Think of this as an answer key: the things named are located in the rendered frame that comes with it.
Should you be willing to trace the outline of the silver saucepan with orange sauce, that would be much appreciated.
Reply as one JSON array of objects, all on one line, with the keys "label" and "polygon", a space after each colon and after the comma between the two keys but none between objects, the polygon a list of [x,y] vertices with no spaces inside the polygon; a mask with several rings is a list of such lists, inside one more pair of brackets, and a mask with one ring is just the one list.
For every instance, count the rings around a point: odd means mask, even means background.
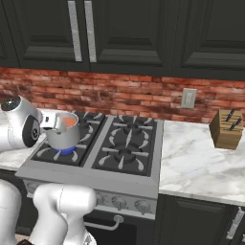
[{"label": "silver saucepan with orange sauce", "polygon": [[67,149],[75,146],[80,139],[78,116],[69,112],[59,112],[58,116],[65,123],[66,130],[47,130],[46,135],[49,145],[54,149]]}]

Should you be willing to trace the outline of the wooden knife block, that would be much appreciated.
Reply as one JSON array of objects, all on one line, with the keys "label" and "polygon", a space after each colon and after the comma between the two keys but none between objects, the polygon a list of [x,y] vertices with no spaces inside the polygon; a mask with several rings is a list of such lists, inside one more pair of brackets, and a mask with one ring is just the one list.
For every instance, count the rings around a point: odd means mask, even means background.
[{"label": "wooden knife block", "polygon": [[[235,109],[230,120],[225,122],[231,110],[219,109],[209,125],[213,144],[216,148],[236,150],[241,140],[243,116],[240,111]],[[242,118],[241,123],[237,125],[234,130],[230,131],[229,128],[239,117]]]}]

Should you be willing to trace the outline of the blue burner flame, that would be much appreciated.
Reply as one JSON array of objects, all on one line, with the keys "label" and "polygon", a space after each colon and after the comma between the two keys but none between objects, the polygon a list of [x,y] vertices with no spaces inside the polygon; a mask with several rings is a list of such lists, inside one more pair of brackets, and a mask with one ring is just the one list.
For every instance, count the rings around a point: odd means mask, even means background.
[{"label": "blue burner flame", "polygon": [[56,153],[59,152],[61,155],[65,156],[65,155],[69,155],[69,154],[73,153],[76,150],[77,150],[77,148],[75,146],[72,146],[72,147],[66,148],[66,149],[56,149]]}]

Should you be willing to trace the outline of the dark base cupboard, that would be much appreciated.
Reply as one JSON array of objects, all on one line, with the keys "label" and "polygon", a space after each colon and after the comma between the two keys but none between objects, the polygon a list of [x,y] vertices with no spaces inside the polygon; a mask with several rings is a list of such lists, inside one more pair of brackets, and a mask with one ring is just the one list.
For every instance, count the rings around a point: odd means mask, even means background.
[{"label": "dark base cupboard", "polygon": [[14,171],[0,169],[0,236],[13,232],[30,235],[35,219],[36,210],[23,180]]}]

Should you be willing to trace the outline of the black oven door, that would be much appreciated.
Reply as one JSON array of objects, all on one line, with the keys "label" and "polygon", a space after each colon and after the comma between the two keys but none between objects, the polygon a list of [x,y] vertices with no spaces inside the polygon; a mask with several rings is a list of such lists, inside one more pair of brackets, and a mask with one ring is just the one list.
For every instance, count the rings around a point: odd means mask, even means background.
[{"label": "black oven door", "polygon": [[[92,211],[84,216],[84,221],[113,227],[116,213]],[[154,220],[119,214],[123,223],[115,231],[89,227],[87,230],[97,240],[97,245],[153,245]]]}]

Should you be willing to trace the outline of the grey gas stove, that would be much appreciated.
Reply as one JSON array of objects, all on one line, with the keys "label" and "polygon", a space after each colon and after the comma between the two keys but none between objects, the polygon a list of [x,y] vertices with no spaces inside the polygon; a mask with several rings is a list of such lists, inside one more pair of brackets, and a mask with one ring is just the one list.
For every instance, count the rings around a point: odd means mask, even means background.
[{"label": "grey gas stove", "polygon": [[[155,217],[164,122],[152,118],[78,112],[80,139],[76,151],[61,155],[43,141],[17,170],[28,194],[44,183],[90,187],[105,197],[97,208],[146,219]],[[112,198],[121,196],[118,210]],[[139,200],[150,205],[142,215]]]}]

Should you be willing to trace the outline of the dark wall cupboard door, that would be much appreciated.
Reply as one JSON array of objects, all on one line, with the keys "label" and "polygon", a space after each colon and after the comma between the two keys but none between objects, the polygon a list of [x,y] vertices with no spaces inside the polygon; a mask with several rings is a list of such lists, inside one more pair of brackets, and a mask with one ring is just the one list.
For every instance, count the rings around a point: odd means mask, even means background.
[{"label": "dark wall cupboard door", "polygon": [[245,0],[179,0],[172,74],[245,80]]},{"label": "dark wall cupboard door", "polygon": [[95,73],[171,74],[179,0],[92,0]]},{"label": "dark wall cupboard door", "polygon": [[11,0],[13,38],[20,66],[59,71],[89,70],[84,1],[75,0],[82,62],[75,61],[70,0]]},{"label": "dark wall cupboard door", "polygon": [[0,67],[19,66],[3,1],[0,0]]}]

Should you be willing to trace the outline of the grey wall outlet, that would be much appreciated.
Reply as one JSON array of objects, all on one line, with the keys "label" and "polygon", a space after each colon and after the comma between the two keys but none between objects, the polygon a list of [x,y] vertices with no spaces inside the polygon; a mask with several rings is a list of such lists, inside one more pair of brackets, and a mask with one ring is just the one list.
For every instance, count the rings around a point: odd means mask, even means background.
[{"label": "grey wall outlet", "polygon": [[193,108],[195,105],[196,94],[197,94],[196,89],[184,88],[182,93],[181,107]]}]

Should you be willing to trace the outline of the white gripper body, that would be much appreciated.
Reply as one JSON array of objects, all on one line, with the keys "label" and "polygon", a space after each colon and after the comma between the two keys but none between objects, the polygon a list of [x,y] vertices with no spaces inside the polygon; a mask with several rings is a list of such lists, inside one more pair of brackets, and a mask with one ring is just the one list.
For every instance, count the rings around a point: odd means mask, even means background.
[{"label": "white gripper body", "polygon": [[65,132],[67,130],[67,125],[64,122],[60,113],[55,113],[55,122],[53,125],[53,130],[56,132]]}]

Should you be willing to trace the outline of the dark base cupboard door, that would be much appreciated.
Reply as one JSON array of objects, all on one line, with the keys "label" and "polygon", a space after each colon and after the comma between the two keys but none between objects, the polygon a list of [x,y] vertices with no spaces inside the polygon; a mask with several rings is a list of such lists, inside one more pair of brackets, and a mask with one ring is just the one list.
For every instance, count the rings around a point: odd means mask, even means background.
[{"label": "dark base cupboard door", "polygon": [[158,195],[153,245],[230,245],[234,205]]}]

